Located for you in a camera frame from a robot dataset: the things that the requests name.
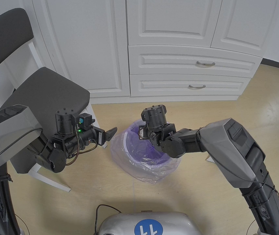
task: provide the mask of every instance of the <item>blue circular logo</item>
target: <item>blue circular logo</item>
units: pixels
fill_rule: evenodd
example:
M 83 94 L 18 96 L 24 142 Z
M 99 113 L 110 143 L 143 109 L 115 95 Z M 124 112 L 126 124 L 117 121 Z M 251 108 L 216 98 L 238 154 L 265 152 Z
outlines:
M 162 235 L 162 225 L 154 219 L 144 219 L 134 228 L 135 235 Z

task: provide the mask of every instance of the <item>white drawer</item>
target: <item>white drawer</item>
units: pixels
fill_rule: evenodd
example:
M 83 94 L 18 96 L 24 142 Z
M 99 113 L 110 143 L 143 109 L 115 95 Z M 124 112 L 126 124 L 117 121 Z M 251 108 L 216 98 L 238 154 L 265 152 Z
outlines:
M 262 57 L 181 45 L 129 45 L 130 74 L 203 74 L 252 78 Z
M 249 81 L 247 77 L 214 75 L 130 75 L 131 96 L 241 95 Z

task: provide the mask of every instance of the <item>purple plastic bag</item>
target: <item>purple plastic bag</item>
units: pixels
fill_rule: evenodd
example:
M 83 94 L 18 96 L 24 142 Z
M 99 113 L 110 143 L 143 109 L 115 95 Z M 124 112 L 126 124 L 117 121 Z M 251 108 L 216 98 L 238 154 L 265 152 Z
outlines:
M 145 122 L 137 120 L 110 142 L 112 159 L 134 178 L 156 183 L 173 172 L 181 159 L 173 159 L 157 151 L 149 140 L 140 140 L 138 130 Z

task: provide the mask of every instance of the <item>metal handle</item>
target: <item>metal handle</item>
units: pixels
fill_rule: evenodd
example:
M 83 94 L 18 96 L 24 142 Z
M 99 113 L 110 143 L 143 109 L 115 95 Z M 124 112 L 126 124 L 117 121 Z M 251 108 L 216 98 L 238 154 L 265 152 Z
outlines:
M 197 61 L 196 64 L 198 64 L 198 65 L 204 65 L 204 66 L 213 66 L 213 65 L 216 65 L 215 62 L 213 62 L 212 64 L 205 64 L 205 63 L 201 63 L 200 61 Z
M 202 89 L 202 88 L 205 88 L 206 85 L 203 85 L 202 87 L 196 87 L 196 86 L 192 86 L 192 85 L 189 85 L 188 88 L 190 89 Z

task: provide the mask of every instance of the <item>chair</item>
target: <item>chair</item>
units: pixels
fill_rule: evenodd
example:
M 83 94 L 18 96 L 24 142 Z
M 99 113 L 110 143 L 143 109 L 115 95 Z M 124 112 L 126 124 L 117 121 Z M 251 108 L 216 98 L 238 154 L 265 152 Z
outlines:
M 28 106 L 43 127 L 43 133 L 50 137 L 56 132 L 55 112 L 60 108 L 72 108 L 75 112 L 88 112 L 94 116 L 89 105 L 89 92 L 58 73 L 42 67 L 33 45 L 33 31 L 26 11 L 15 8 L 0 15 L 0 63 L 21 45 L 28 43 L 39 69 L 23 82 L 2 105 L 2 108 L 23 104 Z M 66 191 L 62 186 L 37 173 L 40 166 L 26 148 L 10 159 L 17 173 L 31 176 Z

